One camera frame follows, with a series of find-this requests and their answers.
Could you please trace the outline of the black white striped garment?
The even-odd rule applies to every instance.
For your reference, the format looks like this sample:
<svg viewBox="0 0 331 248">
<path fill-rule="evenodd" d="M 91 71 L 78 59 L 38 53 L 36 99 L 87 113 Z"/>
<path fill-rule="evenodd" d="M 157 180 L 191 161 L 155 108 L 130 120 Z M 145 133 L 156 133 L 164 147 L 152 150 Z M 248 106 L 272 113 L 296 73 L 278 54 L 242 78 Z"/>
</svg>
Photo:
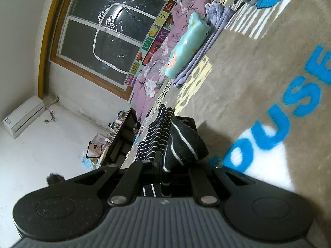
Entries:
<svg viewBox="0 0 331 248">
<path fill-rule="evenodd" d="M 157 153 L 161 155 L 161 179 L 143 187 L 143 195 L 147 197 L 172 196 L 175 177 L 182 174 L 185 166 L 207 157 L 209 151 L 198 134 L 195 120 L 175 115 L 173 108 L 162 104 L 137 147 L 135 161 L 153 161 Z"/>
</svg>

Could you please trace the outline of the dark wooden side desk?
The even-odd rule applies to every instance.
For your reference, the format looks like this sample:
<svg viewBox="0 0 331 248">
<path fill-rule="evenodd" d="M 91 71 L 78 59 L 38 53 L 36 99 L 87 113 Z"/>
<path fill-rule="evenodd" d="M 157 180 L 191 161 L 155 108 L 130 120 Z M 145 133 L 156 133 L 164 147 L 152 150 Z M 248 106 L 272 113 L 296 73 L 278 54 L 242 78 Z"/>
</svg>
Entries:
<svg viewBox="0 0 331 248">
<path fill-rule="evenodd" d="M 136 111 L 130 108 L 111 140 L 105 156 L 100 160 L 100 167 L 108 164 L 116 164 L 118 167 L 122 166 L 136 138 L 133 131 L 136 124 Z"/>
</svg>

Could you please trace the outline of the cardboard box on desk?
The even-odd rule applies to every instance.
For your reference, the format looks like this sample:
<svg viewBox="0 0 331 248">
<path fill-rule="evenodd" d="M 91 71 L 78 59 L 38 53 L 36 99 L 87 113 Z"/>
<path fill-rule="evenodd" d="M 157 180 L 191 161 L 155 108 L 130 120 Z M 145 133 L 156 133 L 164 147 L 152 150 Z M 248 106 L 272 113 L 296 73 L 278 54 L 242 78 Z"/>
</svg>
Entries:
<svg viewBox="0 0 331 248">
<path fill-rule="evenodd" d="M 88 143 L 86 159 L 98 160 L 104 157 L 110 147 L 111 140 L 100 133 L 97 133 L 92 141 Z"/>
</svg>

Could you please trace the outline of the brown Mickey Mouse blanket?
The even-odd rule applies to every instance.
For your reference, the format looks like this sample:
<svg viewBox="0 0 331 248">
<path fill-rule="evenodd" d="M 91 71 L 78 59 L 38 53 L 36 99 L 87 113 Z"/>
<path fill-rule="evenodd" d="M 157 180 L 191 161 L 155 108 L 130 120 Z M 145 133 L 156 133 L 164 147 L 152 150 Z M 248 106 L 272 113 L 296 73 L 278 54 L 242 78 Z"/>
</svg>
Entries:
<svg viewBox="0 0 331 248">
<path fill-rule="evenodd" d="M 326 208 L 330 201 L 330 0 L 245 5 L 181 88 L 156 97 L 195 120 L 205 162 Z"/>
</svg>

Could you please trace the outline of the purple floral duvet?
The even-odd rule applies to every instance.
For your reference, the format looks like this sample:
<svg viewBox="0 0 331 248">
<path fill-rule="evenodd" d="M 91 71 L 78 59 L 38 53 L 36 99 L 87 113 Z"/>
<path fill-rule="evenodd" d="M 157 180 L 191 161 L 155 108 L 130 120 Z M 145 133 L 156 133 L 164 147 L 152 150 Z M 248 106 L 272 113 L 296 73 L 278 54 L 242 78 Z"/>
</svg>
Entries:
<svg viewBox="0 0 331 248">
<path fill-rule="evenodd" d="M 132 104 L 139 122 L 148 116 L 151 104 L 167 79 L 164 72 L 172 49 L 187 31 L 190 16 L 193 12 L 206 16 L 205 5 L 211 0 L 169 0 L 172 5 L 166 5 L 169 14 L 161 31 L 153 38 L 145 57 L 147 63 L 139 69 L 133 87 Z"/>
</svg>

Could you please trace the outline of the colourful alphabet headboard panel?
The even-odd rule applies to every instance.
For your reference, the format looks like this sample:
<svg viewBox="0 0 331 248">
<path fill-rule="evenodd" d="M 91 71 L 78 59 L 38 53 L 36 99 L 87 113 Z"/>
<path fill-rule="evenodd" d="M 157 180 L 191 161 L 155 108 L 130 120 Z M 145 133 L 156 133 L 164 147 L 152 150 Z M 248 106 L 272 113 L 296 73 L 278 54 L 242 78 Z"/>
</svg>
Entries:
<svg viewBox="0 0 331 248">
<path fill-rule="evenodd" d="M 139 73 L 150 62 L 154 53 L 161 47 L 166 37 L 169 35 L 173 27 L 173 18 L 171 11 L 176 5 L 177 0 L 166 0 L 163 9 L 160 11 L 153 26 L 149 30 L 136 60 L 133 62 L 131 70 L 126 78 L 125 84 L 133 87 Z"/>
</svg>

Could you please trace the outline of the teal folded children top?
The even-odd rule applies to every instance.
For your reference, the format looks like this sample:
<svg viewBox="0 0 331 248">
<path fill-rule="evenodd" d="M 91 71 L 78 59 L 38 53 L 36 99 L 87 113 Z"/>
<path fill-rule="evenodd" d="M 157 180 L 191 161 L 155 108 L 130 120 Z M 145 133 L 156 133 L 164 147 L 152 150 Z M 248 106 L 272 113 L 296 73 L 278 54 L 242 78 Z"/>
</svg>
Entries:
<svg viewBox="0 0 331 248">
<path fill-rule="evenodd" d="M 210 26 L 203 16 L 193 12 L 190 16 L 188 29 L 181 36 L 180 41 L 172 49 L 165 66 L 165 76 L 176 78 L 177 75 L 190 63 L 196 52 L 204 43 L 210 32 Z"/>
</svg>

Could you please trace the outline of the lavender folded garment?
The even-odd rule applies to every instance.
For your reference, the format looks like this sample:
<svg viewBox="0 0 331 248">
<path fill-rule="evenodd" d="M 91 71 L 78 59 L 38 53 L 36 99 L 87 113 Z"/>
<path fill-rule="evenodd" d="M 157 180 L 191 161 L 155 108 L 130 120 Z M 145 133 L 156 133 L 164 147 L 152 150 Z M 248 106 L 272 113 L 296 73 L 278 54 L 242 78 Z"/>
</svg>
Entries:
<svg viewBox="0 0 331 248">
<path fill-rule="evenodd" d="M 215 1 L 206 4 L 205 9 L 206 17 L 204 19 L 210 26 L 210 32 L 193 59 L 190 60 L 190 63 L 177 75 L 176 78 L 173 78 L 173 86 L 176 88 L 181 87 L 185 83 L 194 67 L 198 65 L 202 57 L 211 48 L 235 12 L 231 7 L 221 5 Z"/>
</svg>

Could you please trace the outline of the white wall air conditioner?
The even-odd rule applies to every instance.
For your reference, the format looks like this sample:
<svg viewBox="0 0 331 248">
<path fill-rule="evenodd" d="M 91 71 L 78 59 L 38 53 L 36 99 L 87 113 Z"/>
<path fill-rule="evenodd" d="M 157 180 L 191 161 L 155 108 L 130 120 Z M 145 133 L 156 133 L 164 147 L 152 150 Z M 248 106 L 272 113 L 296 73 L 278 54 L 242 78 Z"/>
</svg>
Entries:
<svg viewBox="0 0 331 248">
<path fill-rule="evenodd" d="M 44 110 L 42 99 L 37 96 L 30 97 L 3 120 L 4 128 L 13 139 L 16 139 Z"/>
</svg>

